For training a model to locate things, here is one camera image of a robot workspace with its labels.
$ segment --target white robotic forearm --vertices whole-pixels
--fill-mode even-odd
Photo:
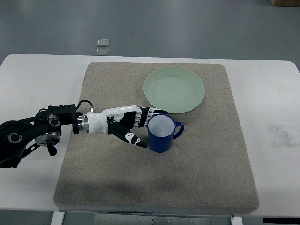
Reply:
[[[103,132],[113,134],[121,140],[141,147],[147,143],[135,136],[130,129],[147,126],[151,116],[166,111],[152,107],[138,107],[136,105],[105,109],[100,113],[87,112],[78,118],[79,130],[90,134]]]

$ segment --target ceramic plate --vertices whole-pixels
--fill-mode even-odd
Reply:
[[[204,85],[192,71],[164,67],[152,72],[144,83],[147,100],[169,113],[185,113],[196,108],[204,98]]]

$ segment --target robotic hand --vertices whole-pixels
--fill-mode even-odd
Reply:
[[[77,112],[81,102],[90,103],[91,112]],[[130,129],[147,126],[150,117],[157,113],[167,114],[164,110],[136,105],[95,113],[92,103],[88,100],[80,101],[77,107],[74,104],[50,105],[48,109],[41,109],[35,117],[7,121],[0,125],[0,168],[16,168],[21,159],[40,146],[47,147],[49,154],[54,156],[57,153],[55,145],[60,141],[61,126],[68,124],[72,124],[74,134],[78,134],[79,130],[90,134],[103,132],[146,148],[147,143],[134,135]],[[36,143],[27,147],[33,139]]]
[[[119,139],[146,148],[148,145],[130,129],[146,127],[148,120],[154,114],[167,111],[152,107],[138,107],[136,105],[105,109],[100,113],[88,112],[78,117],[79,130],[85,130],[90,134],[103,132],[113,134]]]

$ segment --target gray cushion pad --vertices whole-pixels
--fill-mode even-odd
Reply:
[[[179,66],[196,73],[205,97],[195,109],[172,114],[184,133],[165,153],[113,135],[72,134],[54,202],[61,211],[235,214],[258,208],[258,195],[227,73],[218,64],[89,64],[80,99],[96,112],[150,106],[143,83],[154,70]],[[83,104],[81,112],[88,112]],[[147,141],[147,129],[134,128]]]

